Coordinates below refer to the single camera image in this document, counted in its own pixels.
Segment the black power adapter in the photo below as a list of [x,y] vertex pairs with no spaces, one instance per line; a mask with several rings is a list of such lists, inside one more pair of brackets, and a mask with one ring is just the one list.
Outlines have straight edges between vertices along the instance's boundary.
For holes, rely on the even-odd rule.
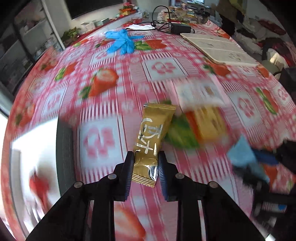
[[171,23],[170,25],[171,34],[179,35],[181,33],[191,33],[191,27],[189,25]]

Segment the blue rubber gloves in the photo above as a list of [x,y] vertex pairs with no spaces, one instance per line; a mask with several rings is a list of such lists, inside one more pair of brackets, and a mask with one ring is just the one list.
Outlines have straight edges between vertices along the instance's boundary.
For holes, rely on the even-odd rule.
[[120,50],[120,54],[132,54],[134,52],[134,40],[142,39],[144,36],[130,36],[126,29],[119,31],[108,31],[106,39],[114,40],[113,44],[107,49],[107,53],[114,53]]

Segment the red flower arrangement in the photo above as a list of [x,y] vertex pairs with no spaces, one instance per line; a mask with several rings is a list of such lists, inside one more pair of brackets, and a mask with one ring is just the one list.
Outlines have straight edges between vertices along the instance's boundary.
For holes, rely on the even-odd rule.
[[131,4],[130,2],[123,3],[123,7],[121,9],[119,9],[119,13],[123,14],[124,12],[132,11],[133,7],[134,7],[134,5]]

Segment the white shelf unit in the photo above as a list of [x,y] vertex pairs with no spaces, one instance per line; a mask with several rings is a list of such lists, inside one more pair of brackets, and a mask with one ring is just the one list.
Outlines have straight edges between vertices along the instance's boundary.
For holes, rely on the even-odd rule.
[[10,94],[50,47],[65,49],[45,1],[1,1],[1,84]]

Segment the yellow biscuit packet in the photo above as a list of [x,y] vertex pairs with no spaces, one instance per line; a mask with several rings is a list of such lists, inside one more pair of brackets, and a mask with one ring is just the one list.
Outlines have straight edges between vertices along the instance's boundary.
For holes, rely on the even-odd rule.
[[198,143],[217,142],[227,134],[225,119],[217,107],[205,106],[185,113]]

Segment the long red snack packet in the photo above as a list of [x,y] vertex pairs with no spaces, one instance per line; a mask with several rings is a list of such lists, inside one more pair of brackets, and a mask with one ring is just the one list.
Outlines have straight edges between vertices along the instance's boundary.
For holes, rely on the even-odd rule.
[[29,180],[30,190],[39,198],[42,209],[47,212],[51,208],[48,199],[49,184],[46,179],[38,177],[37,172],[34,171]]

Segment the white clear snack packet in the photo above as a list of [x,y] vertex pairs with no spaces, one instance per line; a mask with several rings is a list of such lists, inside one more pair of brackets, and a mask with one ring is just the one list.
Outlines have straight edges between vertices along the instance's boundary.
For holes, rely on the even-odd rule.
[[211,80],[173,84],[171,101],[183,112],[206,106],[224,107],[230,104],[230,99],[222,85]]

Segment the gold snack packet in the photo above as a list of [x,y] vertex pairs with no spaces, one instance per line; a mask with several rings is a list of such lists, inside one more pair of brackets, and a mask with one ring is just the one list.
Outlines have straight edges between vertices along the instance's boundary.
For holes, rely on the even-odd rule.
[[134,146],[132,180],[155,187],[158,178],[158,153],[177,107],[171,104],[146,103]]

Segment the light blue snack packet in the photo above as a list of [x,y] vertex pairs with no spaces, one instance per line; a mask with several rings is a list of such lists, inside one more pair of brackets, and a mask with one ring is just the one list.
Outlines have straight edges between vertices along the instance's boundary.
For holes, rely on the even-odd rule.
[[269,184],[269,177],[257,161],[255,153],[244,135],[241,135],[236,144],[229,149],[227,158],[230,160],[233,167],[242,169],[244,173],[248,173]]

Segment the pile of clothes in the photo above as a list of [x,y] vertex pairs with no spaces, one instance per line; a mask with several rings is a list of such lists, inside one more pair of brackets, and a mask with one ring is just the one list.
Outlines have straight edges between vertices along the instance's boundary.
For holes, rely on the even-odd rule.
[[295,98],[295,46],[287,32],[270,20],[245,16],[235,37]]

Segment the white tray box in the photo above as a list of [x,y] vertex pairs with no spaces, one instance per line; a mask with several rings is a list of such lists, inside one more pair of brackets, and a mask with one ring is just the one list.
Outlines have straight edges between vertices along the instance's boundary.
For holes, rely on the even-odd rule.
[[51,119],[14,140],[10,154],[13,206],[27,237],[75,182],[72,129]]

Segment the person in brown vest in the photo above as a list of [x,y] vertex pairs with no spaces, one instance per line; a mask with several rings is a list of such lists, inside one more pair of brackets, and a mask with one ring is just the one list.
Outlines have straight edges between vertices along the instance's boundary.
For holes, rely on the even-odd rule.
[[229,0],[220,0],[216,6],[216,11],[221,18],[221,29],[230,37],[235,33],[235,25],[243,23],[244,15],[240,10],[235,8]]

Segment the white folded mat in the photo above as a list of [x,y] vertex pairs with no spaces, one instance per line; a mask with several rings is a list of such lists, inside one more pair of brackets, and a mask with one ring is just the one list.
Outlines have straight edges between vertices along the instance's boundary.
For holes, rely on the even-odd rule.
[[250,67],[259,64],[229,39],[192,33],[181,33],[180,35],[216,64]]

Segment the potted green plant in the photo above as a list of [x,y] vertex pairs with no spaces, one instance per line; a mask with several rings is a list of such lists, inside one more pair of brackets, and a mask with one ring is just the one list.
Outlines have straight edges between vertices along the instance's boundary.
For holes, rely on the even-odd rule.
[[80,28],[74,27],[72,29],[65,31],[61,37],[63,44],[69,45],[70,43],[75,42],[80,34],[80,30]]

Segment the strawberry pattern tablecloth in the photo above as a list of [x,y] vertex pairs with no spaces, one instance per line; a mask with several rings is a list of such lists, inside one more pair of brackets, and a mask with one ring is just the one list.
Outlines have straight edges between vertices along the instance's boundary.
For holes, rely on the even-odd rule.
[[194,30],[43,55],[4,136],[16,240],[264,240],[272,203],[295,240],[295,103],[215,24]]

